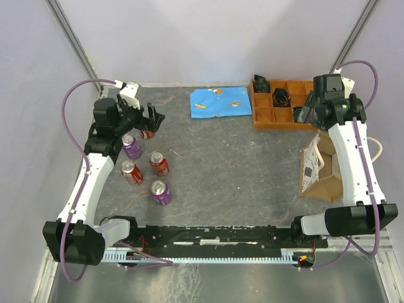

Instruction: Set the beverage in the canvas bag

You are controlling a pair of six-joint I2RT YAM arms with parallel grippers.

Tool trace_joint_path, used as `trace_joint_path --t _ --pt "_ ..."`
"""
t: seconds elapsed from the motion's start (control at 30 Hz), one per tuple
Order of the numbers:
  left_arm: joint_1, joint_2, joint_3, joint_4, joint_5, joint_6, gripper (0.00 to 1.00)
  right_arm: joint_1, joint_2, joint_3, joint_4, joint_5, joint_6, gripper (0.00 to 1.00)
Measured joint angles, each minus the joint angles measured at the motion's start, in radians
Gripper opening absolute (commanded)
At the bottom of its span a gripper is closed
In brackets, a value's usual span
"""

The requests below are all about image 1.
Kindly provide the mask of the burlap canvas bag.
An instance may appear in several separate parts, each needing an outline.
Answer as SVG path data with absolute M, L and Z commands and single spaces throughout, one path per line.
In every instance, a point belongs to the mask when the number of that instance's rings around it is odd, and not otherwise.
M 301 151 L 299 195 L 335 203 L 343 198 L 338 157 L 331 138 L 318 131 Z

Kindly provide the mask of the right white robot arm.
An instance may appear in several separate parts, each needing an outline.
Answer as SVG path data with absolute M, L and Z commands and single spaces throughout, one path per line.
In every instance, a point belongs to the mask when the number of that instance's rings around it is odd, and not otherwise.
M 336 151 L 342 176 L 343 205 L 324 213 L 295 218 L 290 241 L 304 247 L 313 235 L 348 237 L 373 234 L 398 216 L 394 203 L 387 203 L 374 172 L 367 144 L 366 114 L 362 101 L 343 92 L 317 94 L 310 91 L 301 113 L 307 122 L 328 133 Z

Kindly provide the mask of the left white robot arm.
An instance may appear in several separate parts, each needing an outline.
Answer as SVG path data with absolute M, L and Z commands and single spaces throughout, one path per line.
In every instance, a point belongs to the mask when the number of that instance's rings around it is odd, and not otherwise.
M 116 242 L 133 246 L 140 238 L 135 217 L 115 215 L 97 226 L 95 210 L 122 150 L 122 137 L 132 129 L 154 133 L 165 116 L 151 103 L 135 109 L 122 98 L 101 98 L 94 103 L 93 118 L 73 192 L 57 220 L 45 222 L 42 229 L 57 262 L 98 265 Z

